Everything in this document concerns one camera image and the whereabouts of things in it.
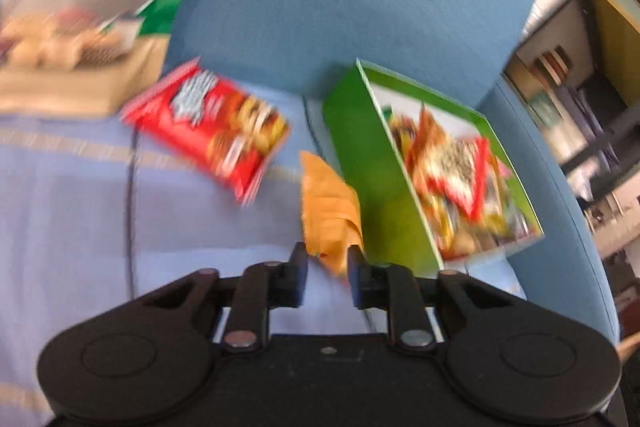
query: orange snack bag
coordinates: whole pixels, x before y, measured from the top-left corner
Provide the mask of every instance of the orange snack bag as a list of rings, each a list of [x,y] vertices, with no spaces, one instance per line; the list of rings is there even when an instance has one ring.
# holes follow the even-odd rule
[[[355,190],[318,156],[300,153],[302,226],[306,251],[335,276],[347,272],[347,249],[362,250],[360,203]]]

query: screw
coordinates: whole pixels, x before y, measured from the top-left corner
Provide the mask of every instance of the screw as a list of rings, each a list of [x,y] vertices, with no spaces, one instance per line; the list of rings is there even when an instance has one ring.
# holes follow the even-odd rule
[[[433,342],[433,335],[424,330],[408,330],[400,335],[401,342],[408,347],[425,347]]]
[[[238,349],[253,346],[257,340],[253,331],[231,331],[225,335],[225,344]]]

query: cable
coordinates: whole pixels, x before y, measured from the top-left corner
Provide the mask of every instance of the cable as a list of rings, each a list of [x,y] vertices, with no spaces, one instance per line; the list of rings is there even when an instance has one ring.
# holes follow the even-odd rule
[[[138,141],[140,139],[140,133],[137,129],[133,130],[133,134],[131,136],[131,150],[133,154],[130,157],[129,167],[127,168],[127,188],[125,192],[125,257],[127,260],[127,272],[126,272],[126,280],[127,280],[127,293],[129,295],[129,299],[136,298],[136,284],[135,284],[135,270],[134,270],[134,260],[133,260],[133,252],[134,252],[134,242],[135,242],[135,208],[134,208],[134,192],[135,192],[135,178],[136,178],[136,167],[138,165]]]

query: snack bag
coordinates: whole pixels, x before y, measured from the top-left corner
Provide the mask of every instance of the snack bag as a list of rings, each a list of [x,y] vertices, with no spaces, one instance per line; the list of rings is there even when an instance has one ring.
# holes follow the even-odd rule
[[[389,126],[394,143],[402,156],[402,161],[406,162],[417,132],[414,120],[404,114],[395,114],[388,106],[382,108],[382,115]]]
[[[420,204],[438,251],[449,251],[458,225],[457,210],[452,203],[438,194],[420,196]]]
[[[423,154],[414,168],[418,193],[435,191],[453,201],[470,221],[481,218],[489,141],[486,138],[449,140]]]
[[[202,69],[197,59],[127,103],[120,118],[194,160],[242,204],[254,200],[290,133],[276,108]]]
[[[431,111],[422,106],[414,140],[404,158],[404,165],[409,175],[414,174],[414,169],[420,159],[427,157],[430,155],[431,150],[445,144],[449,140],[450,136],[443,127],[436,122]]]
[[[321,158],[300,152],[302,228],[306,251],[336,277],[347,273],[347,250],[362,250],[358,195]]]
[[[500,177],[498,159],[489,153],[487,163],[484,201],[478,225],[487,232],[506,237],[510,235],[509,226],[504,217],[504,204],[508,197],[508,189]]]

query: food packaging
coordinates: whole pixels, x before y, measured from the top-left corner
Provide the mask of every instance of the food packaging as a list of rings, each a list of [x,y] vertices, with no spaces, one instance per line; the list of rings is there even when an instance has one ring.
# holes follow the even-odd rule
[[[290,133],[276,108],[204,70],[197,59],[127,103],[120,118],[193,160],[242,204],[254,200]]]
[[[324,100],[322,113],[344,180],[356,190],[360,200],[363,239],[371,263],[402,264],[416,275],[428,276],[452,261],[443,258],[436,238],[452,241],[447,231],[449,220],[456,219],[455,213],[440,205],[435,207],[433,216],[426,215],[405,164],[411,160],[405,162],[386,123],[383,108],[387,107],[393,115],[404,115],[416,122],[421,109],[426,107],[451,139],[485,139],[495,157],[497,165],[492,170],[500,173],[517,212],[493,204],[482,208],[480,219],[495,226],[502,224],[497,218],[511,219],[514,221],[511,226],[519,232],[512,241],[498,244],[469,230],[472,237],[456,236],[459,244],[450,251],[478,248],[481,243],[482,253],[478,255],[511,255],[543,237],[517,172],[482,114],[400,74],[358,60]],[[440,141],[437,133],[431,139]],[[492,183],[491,178],[485,180],[485,188],[487,183]],[[469,226],[473,229],[476,223],[469,222]]]
[[[358,195],[322,158],[303,151],[300,164],[306,251],[343,277],[348,248],[357,245],[362,250],[363,245]]]
[[[471,221],[482,213],[489,143],[486,138],[460,138],[427,151],[414,166],[418,194],[446,196]]]

